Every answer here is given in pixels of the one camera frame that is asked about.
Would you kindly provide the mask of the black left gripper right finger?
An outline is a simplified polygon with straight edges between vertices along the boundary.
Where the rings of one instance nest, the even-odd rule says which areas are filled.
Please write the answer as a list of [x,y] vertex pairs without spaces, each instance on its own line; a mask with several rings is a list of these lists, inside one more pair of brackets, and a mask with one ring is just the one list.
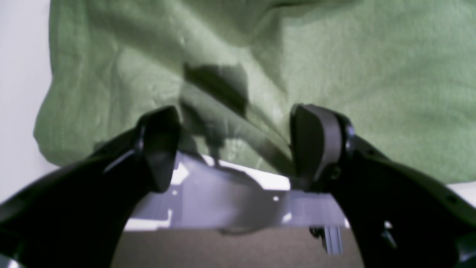
[[388,158],[327,108],[294,105],[290,135],[293,188],[335,199],[366,268],[475,267],[475,208],[450,188]]

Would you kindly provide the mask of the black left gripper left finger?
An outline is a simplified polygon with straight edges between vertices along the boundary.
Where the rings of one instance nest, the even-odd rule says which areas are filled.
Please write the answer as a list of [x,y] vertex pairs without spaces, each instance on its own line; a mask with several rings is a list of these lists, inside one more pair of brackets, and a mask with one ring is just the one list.
[[166,106],[1,204],[1,255],[26,268],[109,268],[136,205],[168,190],[181,122]]

